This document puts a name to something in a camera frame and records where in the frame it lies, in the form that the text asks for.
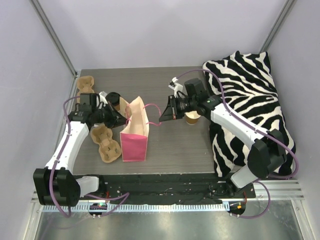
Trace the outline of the brown paper coffee cup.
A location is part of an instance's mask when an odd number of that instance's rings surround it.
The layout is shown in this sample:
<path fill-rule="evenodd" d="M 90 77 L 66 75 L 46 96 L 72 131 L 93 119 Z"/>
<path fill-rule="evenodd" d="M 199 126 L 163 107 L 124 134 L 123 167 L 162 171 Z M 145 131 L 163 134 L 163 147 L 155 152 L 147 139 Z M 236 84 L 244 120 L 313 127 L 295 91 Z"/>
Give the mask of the brown paper coffee cup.
<path fill-rule="evenodd" d="M 201 116 L 196 111 L 190 111 L 185 113 L 185 120 L 189 125 L 194 125 L 198 122 Z"/>

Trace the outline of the black plastic cup lid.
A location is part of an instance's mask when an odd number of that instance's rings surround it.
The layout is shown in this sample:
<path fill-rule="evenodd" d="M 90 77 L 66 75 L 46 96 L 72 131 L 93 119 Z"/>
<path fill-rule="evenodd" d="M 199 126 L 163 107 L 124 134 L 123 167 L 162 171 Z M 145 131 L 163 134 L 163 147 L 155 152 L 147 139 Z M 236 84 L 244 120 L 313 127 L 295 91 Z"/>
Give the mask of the black plastic cup lid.
<path fill-rule="evenodd" d="M 120 97 L 121 95 L 117 92 L 109 92 L 105 99 L 108 103 L 110 103 L 113 106 L 117 106 L 120 104 Z"/>

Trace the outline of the brown pulp cup carrier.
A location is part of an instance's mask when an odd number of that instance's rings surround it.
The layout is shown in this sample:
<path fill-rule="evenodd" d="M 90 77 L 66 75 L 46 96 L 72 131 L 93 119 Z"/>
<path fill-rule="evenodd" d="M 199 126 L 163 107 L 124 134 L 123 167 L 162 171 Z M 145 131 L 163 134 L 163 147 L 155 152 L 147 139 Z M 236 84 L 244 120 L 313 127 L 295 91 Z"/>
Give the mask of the brown pulp cup carrier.
<path fill-rule="evenodd" d="M 90 136 L 98 145 L 98 152 L 104 163 L 112 163 L 122 155 L 120 144 L 113 139 L 113 132 L 104 124 L 92 129 Z"/>

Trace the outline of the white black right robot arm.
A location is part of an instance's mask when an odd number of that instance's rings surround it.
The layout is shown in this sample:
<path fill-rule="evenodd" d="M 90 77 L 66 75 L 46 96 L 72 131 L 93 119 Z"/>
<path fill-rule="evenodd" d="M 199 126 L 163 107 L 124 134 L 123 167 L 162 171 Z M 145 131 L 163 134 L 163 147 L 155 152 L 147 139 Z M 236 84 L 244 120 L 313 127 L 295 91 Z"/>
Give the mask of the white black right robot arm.
<path fill-rule="evenodd" d="M 287 161 L 283 135 L 279 130 L 268 131 L 231 110 L 221 97 L 209 95 L 200 79 L 190 79 L 181 85 L 175 77 L 168 87 L 174 94 L 168 96 L 160 122 L 179 120 L 186 113 L 196 111 L 230 131 L 249 148 L 247 164 L 232 174 L 225 186 L 230 197 L 238 197 L 248 184 L 268 177 Z"/>

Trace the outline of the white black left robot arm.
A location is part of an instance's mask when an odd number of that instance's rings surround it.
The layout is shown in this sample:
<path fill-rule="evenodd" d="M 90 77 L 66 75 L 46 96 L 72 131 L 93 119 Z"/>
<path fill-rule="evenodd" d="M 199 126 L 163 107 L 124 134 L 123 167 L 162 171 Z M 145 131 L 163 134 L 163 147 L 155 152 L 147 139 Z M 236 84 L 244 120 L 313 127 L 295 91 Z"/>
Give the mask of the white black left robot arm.
<path fill-rule="evenodd" d="M 52 158 L 44 168 L 37 168 L 33 173 L 37 197 L 43 206 L 74 207 L 87 194 L 100 200 L 107 192 L 99 175 L 76 178 L 75 160 L 95 124 L 112 129 L 123 126 L 127 119 L 97 93 L 82 93 L 78 99 L 75 109 L 65 114 L 65 131 Z"/>

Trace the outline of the paper cakes bag pink handles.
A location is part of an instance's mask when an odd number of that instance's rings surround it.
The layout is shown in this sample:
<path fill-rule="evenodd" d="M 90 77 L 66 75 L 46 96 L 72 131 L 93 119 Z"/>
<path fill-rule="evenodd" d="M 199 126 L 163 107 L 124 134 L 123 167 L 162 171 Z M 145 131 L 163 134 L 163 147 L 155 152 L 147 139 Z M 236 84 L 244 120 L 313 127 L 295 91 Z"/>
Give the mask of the paper cakes bag pink handles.
<path fill-rule="evenodd" d="M 138 96 L 124 109 L 126 123 L 120 132 L 120 145 L 122 150 L 122 161 L 144 162 L 147 156 L 150 125 L 160 126 L 161 123 L 149 121 L 146 108 L 148 106 L 158 107 L 154 103 L 145 104 Z"/>

